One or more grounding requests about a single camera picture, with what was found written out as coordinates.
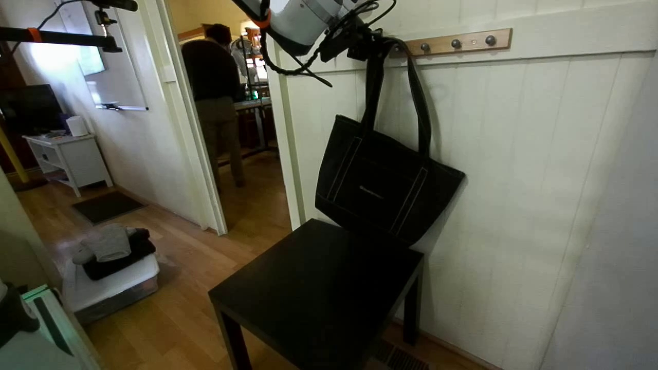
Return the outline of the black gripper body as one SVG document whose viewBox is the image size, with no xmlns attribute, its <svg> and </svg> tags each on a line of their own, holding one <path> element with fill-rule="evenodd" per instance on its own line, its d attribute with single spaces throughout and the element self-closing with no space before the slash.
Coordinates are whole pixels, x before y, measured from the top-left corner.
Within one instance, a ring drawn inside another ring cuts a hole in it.
<svg viewBox="0 0 658 370">
<path fill-rule="evenodd" d="M 381 28 L 373 30 L 358 16 L 335 22 L 320 45 L 322 59 L 330 61 L 339 52 L 347 52 L 352 59 L 366 61 L 374 56 L 382 56 L 396 45 L 393 36 L 385 36 Z"/>
</svg>

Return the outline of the robot base table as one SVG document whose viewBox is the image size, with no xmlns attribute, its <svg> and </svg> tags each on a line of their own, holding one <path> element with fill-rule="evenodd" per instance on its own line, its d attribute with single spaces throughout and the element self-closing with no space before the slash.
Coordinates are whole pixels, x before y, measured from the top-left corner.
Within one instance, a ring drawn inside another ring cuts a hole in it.
<svg viewBox="0 0 658 370">
<path fill-rule="evenodd" d="M 0 370 L 102 370 L 102 363 L 49 286 L 3 281 Z"/>
</svg>

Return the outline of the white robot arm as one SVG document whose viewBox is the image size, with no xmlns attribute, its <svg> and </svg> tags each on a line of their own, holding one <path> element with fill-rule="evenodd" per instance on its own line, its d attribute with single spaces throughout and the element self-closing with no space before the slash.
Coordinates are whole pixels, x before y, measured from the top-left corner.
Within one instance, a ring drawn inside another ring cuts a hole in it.
<svg viewBox="0 0 658 370">
<path fill-rule="evenodd" d="M 232 0 L 288 56 L 306 56 L 320 45 L 324 61 L 365 42 L 370 25 L 365 12 L 378 0 Z"/>
</svg>

